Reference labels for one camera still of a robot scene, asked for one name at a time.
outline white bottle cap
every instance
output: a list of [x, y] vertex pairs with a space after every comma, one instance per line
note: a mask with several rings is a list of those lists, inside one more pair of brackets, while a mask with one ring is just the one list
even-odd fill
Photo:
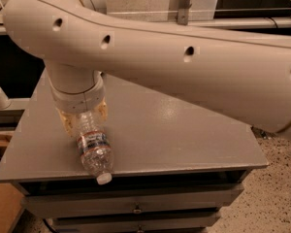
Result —
[[98, 176], [96, 180], [98, 184], [105, 184], [105, 183], [109, 183], [112, 179], [113, 179], [113, 176], [111, 175], [111, 173], [104, 173]]

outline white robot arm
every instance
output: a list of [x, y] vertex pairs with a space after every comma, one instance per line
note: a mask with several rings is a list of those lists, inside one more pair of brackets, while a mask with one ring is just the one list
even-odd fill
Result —
[[103, 97], [103, 71], [291, 140], [291, 37], [123, 20], [103, 0], [10, 0], [4, 24], [43, 58], [56, 106]]

